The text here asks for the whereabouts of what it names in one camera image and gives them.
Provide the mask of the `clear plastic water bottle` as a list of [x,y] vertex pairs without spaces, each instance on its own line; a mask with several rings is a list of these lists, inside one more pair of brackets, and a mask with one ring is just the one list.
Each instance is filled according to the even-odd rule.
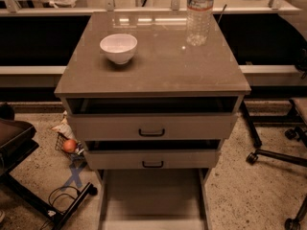
[[209,35],[214,0],[187,0],[186,40],[190,45],[203,45]]

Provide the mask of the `crumpled snack bag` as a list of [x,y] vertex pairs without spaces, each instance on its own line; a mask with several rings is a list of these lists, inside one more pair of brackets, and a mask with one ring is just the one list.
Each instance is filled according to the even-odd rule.
[[60,121],[60,124],[52,127],[52,130],[63,135],[67,139],[72,139],[72,140],[76,139],[71,126],[69,126],[68,124],[66,111],[63,112],[63,117],[62,120]]

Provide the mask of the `white ceramic bowl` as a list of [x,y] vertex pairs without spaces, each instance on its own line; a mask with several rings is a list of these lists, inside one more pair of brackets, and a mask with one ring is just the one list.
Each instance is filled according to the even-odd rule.
[[101,40],[100,48],[108,60],[126,64],[135,55],[137,43],[131,34],[111,34]]

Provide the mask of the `grey drawer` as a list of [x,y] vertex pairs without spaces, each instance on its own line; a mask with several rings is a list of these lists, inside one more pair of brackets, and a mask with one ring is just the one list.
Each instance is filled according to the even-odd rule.
[[92,170],[190,169],[216,165],[221,140],[145,140],[87,142]]
[[64,104],[80,140],[205,140],[230,135],[240,101],[235,96],[70,97]]
[[109,170],[98,230],[211,230],[205,170]]

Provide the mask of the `middle grey drawer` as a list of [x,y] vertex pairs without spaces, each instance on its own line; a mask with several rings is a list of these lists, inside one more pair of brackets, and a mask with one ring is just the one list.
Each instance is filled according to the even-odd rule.
[[145,140],[87,142],[92,170],[190,169],[216,165],[221,140]]

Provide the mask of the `top grey drawer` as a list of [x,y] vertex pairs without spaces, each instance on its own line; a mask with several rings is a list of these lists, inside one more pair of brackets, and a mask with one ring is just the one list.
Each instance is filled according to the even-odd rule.
[[64,104],[80,140],[205,140],[230,135],[240,101],[235,96],[70,97]]

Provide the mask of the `red apple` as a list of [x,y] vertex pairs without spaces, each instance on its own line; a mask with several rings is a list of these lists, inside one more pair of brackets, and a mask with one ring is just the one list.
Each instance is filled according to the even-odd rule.
[[66,140],[62,145],[62,149],[68,153],[73,153],[76,150],[76,147],[77,143],[73,139]]

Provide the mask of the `black chair left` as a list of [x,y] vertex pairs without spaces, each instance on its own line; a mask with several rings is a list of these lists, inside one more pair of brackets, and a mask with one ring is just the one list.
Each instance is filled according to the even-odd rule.
[[[14,103],[15,118],[36,128],[38,148],[13,171],[12,177],[47,204],[65,212],[86,184],[98,186],[96,174],[83,161],[71,161],[55,150],[64,109],[55,103]],[[0,208],[5,218],[0,230],[52,230],[52,222],[14,193],[0,187]]]

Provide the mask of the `grey drawer cabinet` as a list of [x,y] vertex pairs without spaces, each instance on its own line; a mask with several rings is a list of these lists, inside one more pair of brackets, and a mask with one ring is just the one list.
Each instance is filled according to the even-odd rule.
[[[186,42],[183,19],[165,12],[93,13],[55,91],[64,108],[70,97],[235,96],[241,104],[250,87],[218,25],[195,47]],[[100,48],[114,34],[138,41],[126,64],[108,60]]]

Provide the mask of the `bottom grey drawer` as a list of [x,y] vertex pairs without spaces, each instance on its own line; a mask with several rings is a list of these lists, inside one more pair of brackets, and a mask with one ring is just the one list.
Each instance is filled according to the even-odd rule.
[[98,230],[211,230],[205,170],[109,170]]

